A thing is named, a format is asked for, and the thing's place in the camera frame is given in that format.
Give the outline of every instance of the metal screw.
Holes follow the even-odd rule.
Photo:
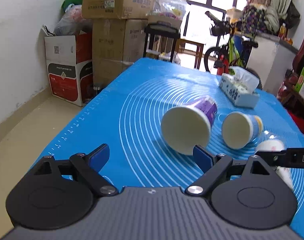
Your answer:
[[[187,191],[191,194],[201,194],[203,192],[203,188],[201,186],[190,186],[187,188]]]
[[[116,192],[116,189],[113,186],[103,186],[100,188],[100,192],[106,195],[110,195]]]

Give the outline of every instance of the blue paper cup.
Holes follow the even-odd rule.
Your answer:
[[[231,149],[241,149],[253,141],[263,130],[262,119],[257,115],[230,113],[223,121],[223,140]]]
[[[217,104],[207,96],[169,109],[161,121],[163,138],[175,151],[193,155],[193,148],[206,147],[217,113]]]

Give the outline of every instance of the baseboard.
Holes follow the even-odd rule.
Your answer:
[[[47,87],[28,102],[20,106],[6,120],[0,123],[0,142],[24,117],[31,113],[37,106],[42,104],[52,95],[50,87]]]

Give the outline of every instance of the tissue box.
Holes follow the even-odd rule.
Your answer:
[[[260,95],[258,93],[249,93],[242,84],[234,81],[233,76],[229,74],[222,74],[219,87],[226,94],[229,100],[238,107],[254,108],[260,99]]]

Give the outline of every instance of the white plastic bag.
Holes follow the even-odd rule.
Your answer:
[[[62,35],[78,35],[80,31],[91,32],[92,21],[82,17],[82,5],[70,4],[65,10],[65,14],[57,23],[54,34]]]
[[[149,14],[182,20],[187,8],[188,3],[183,0],[155,0],[154,8]]]

